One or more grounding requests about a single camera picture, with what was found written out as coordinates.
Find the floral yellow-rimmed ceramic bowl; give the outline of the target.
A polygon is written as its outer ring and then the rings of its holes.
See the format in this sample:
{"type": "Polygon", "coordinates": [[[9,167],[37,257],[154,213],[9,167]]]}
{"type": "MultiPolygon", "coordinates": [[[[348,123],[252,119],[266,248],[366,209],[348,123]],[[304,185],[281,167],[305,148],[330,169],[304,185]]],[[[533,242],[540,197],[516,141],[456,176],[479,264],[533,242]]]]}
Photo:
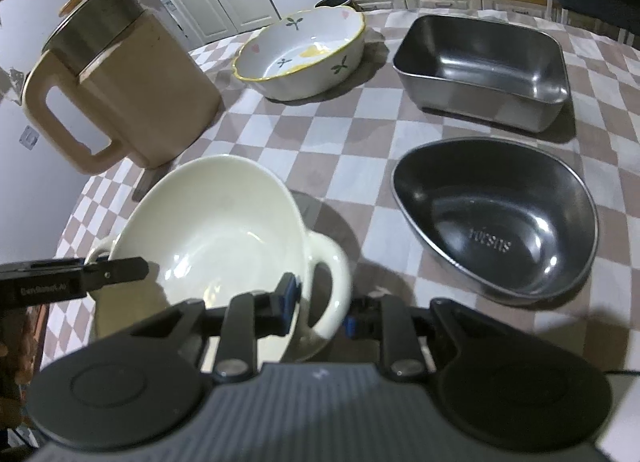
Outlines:
{"type": "Polygon", "coordinates": [[[235,78],[279,102],[339,85],[360,65],[367,24],[350,6],[314,7],[262,29],[233,59],[235,78]]]}

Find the beige pitcher with steel lid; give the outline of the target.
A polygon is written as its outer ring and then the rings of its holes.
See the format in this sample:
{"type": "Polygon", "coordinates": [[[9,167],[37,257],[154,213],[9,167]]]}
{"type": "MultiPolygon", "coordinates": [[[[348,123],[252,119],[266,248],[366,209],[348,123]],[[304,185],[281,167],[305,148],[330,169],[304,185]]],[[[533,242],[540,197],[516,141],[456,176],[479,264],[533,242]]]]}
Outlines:
{"type": "Polygon", "coordinates": [[[138,0],[85,0],[44,43],[22,106],[59,153],[85,174],[130,158],[155,169],[183,153],[213,121],[221,95],[138,0]],[[47,104],[58,88],[110,140],[92,152],[47,104]]]}

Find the rectangular stainless steel tray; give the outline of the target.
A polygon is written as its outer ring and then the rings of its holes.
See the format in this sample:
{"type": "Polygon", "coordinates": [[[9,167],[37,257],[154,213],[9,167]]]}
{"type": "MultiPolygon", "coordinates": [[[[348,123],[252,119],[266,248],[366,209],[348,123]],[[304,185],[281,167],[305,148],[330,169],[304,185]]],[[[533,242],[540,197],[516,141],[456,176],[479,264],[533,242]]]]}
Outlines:
{"type": "Polygon", "coordinates": [[[561,45],[503,20],[421,16],[393,66],[416,107],[534,134],[570,101],[561,45]]]}

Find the cream two-handled ceramic bowl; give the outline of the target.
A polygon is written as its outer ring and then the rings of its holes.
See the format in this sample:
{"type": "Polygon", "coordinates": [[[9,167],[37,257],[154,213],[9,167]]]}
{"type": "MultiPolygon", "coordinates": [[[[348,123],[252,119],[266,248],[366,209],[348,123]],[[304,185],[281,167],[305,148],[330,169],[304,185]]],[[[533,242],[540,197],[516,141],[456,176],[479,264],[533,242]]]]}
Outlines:
{"type": "Polygon", "coordinates": [[[300,286],[292,329],[259,340],[257,359],[303,361],[333,339],[352,300],[343,249],[306,227],[277,175],[238,156],[201,158],[165,176],[122,231],[88,256],[102,253],[111,260],[140,256],[150,271],[93,294],[93,340],[185,300],[216,308],[241,293],[270,293],[291,273],[300,286]]]}

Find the brown white checkered tablecloth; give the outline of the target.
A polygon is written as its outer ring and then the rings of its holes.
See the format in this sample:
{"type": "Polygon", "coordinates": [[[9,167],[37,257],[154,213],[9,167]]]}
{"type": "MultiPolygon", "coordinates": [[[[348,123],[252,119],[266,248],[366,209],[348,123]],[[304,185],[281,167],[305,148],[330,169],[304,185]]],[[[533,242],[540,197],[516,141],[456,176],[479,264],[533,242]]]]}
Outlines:
{"type": "Polygon", "coordinates": [[[232,76],[244,43],[236,36],[197,48],[193,58],[220,89],[215,123],[184,161],[232,153],[268,167],[288,185],[306,224],[332,237],[362,292],[394,292],[425,304],[450,297],[540,334],[604,370],[639,366],[639,53],[586,30],[516,16],[564,52],[573,104],[529,144],[569,164],[597,204],[600,240],[590,279],[552,311],[504,307],[474,294],[439,266],[402,217],[390,173],[409,149],[441,138],[499,137],[497,126],[416,108],[392,59],[416,19],[412,11],[367,17],[366,48],[347,83],[316,100],[266,100],[232,76]]]}

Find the dark grey trash bin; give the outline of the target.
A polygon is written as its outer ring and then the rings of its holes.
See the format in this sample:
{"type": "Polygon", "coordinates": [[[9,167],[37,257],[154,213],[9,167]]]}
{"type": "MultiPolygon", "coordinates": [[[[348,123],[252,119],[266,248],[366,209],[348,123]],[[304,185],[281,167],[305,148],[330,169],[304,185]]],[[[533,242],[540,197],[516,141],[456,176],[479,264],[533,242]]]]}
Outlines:
{"type": "Polygon", "coordinates": [[[339,7],[349,6],[352,7],[352,0],[320,0],[314,7],[339,7]]]}

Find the oval stainless steel dish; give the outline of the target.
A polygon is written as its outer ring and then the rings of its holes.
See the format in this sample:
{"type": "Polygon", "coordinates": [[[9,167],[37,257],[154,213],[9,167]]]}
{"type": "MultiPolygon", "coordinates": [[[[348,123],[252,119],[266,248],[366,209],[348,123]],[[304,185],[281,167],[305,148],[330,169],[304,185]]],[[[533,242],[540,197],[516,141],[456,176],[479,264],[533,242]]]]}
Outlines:
{"type": "Polygon", "coordinates": [[[582,178],[549,152],[490,137],[434,141],[405,153],[390,184],[431,255],[488,300],[553,307],[587,281],[596,205],[582,178]]]}

